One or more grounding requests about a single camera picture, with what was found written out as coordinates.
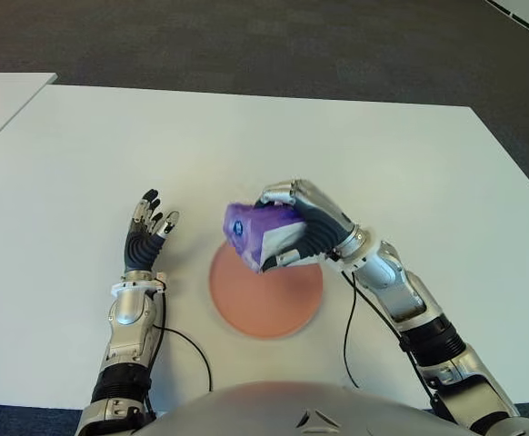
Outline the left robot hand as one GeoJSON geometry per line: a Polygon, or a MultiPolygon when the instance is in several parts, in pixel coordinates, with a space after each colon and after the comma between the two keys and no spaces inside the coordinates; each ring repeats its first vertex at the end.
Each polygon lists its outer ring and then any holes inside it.
{"type": "Polygon", "coordinates": [[[147,191],[137,203],[125,238],[125,273],[151,272],[168,234],[178,224],[180,213],[157,212],[160,204],[159,192],[155,189],[147,191]]]}

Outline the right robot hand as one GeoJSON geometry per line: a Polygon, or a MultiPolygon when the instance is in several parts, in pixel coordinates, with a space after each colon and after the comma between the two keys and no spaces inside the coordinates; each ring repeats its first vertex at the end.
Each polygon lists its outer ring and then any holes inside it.
{"type": "Polygon", "coordinates": [[[255,203],[257,207],[277,204],[297,212],[304,220],[304,233],[268,257],[261,267],[263,273],[320,254],[347,262],[367,240],[367,233],[310,181],[295,179],[269,185],[255,203]]]}

